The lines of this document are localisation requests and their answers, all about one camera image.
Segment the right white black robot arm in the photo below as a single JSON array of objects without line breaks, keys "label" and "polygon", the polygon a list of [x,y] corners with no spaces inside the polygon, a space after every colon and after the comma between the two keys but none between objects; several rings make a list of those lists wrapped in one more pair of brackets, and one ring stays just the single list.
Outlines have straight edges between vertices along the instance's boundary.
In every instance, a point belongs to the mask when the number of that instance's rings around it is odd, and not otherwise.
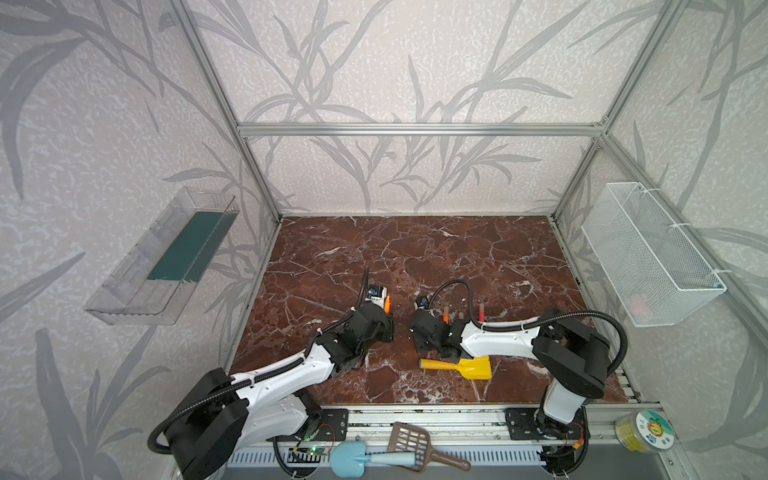
[{"label": "right white black robot arm", "polygon": [[624,361],[629,340],[621,322],[595,310],[562,312],[550,308],[538,317],[512,322],[482,322],[479,313],[468,310],[467,318],[440,318],[433,308],[439,293],[453,285],[471,285],[450,280],[431,295],[415,300],[409,318],[417,352],[434,352],[452,366],[473,369],[480,380],[492,377],[490,358],[515,357],[541,363],[552,377],[537,411],[540,429],[566,426],[588,401],[601,399],[605,383]]}]

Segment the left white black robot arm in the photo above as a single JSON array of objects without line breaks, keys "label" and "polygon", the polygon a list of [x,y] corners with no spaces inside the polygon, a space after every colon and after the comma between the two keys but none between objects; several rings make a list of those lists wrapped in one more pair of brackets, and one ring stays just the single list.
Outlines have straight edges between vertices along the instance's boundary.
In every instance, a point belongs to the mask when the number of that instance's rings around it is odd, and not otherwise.
[{"label": "left white black robot arm", "polygon": [[393,339],[390,293],[364,277],[356,305],[319,328],[304,349],[251,371],[204,374],[151,431],[147,447],[172,456],[182,478],[207,479],[241,448],[307,437],[322,412],[309,387],[359,368],[372,346]]}]

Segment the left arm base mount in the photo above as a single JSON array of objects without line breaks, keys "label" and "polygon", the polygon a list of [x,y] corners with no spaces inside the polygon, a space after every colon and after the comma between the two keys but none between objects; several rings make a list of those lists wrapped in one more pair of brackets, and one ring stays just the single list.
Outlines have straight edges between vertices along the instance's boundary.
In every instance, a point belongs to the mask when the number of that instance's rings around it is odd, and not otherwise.
[{"label": "left arm base mount", "polygon": [[321,441],[339,442],[347,437],[349,425],[348,409],[327,409],[312,412],[299,430],[291,435],[280,436],[280,442]]}]

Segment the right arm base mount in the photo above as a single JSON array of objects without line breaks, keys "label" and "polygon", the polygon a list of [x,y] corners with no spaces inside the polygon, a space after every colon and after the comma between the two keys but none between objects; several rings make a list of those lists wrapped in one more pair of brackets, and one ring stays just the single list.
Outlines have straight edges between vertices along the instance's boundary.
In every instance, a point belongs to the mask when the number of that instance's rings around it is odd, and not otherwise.
[{"label": "right arm base mount", "polygon": [[504,410],[505,425],[511,440],[575,442],[582,437],[585,408],[577,411],[568,424],[553,420],[538,407],[513,407]]}]

